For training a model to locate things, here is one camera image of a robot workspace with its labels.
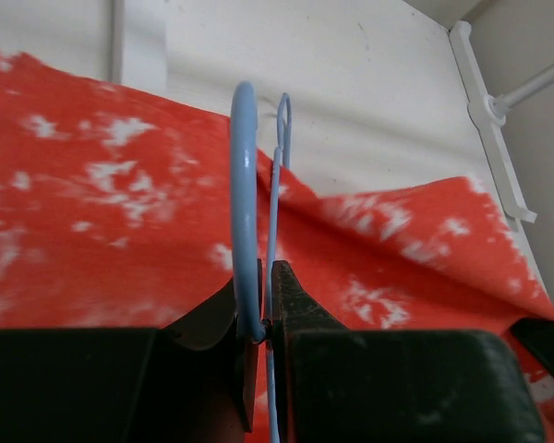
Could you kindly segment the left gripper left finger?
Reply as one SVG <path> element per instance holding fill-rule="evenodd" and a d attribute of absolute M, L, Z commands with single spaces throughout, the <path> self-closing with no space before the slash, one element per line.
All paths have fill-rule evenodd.
<path fill-rule="evenodd" d="M 237 313 L 235 279 L 162 329 L 172 358 L 166 412 L 172 434 L 252 431 L 259 347 Z"/>

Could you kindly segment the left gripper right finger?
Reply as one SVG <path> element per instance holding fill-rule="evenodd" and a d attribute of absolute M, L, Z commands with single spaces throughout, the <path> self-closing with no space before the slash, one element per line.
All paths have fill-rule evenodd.
<path fill-rule="evenodd" d="M 295 332 L 347 330 L 347 327 L 304 290 L 285 260 L 276 260 L 271 265 L 271 307 L 276 426 L 280 440 L 286 442 L 288 389 L 292 384 L 287 366 L 288 358 L 294 356 L 287 349 L 288 340 Z"/>

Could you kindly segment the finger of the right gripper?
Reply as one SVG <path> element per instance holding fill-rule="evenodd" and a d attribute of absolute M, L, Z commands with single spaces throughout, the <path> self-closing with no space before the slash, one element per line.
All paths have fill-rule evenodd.
<path fill-rule="evenodd" d="M 554 321 L 523 318 L 512 325 L 510 331 L 554 377 Z"/>

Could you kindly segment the red white patterned trousers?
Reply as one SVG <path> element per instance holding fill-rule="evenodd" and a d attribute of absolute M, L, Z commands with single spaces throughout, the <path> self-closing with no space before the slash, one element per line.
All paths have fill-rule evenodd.
<path fill-rule="evenodd" d="M 319 197 L 283 167 L 276 260 L 347 327 L 288 340 L 286 442 L 554 442 L 510 331 L 554 305 L 479 183 Z M 252 431 L 170 432 L 162 329 L 233 277 L 230 115 L 0 53 L 0 442 L 282 442 L 272 321 Z"/>

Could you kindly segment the blue wire hanger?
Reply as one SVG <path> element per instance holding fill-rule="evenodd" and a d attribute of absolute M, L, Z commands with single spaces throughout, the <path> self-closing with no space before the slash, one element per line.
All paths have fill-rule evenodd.
<path fill-rule="evenodd" d="M 272 321 L 272 277 L 260 277 L 257 265 L 257 131 L 256 92 L 250 82 L 242 81 L 235 89 L 230 113 L 231 239 L 238 332 L 253 343 L 270 339 Z M 278 105 L 276 132 L 267 273 L 271 272 L 276 254 L 281 169 L 289 168 L 291 161 L 292 110 L 286 93 Z"/>

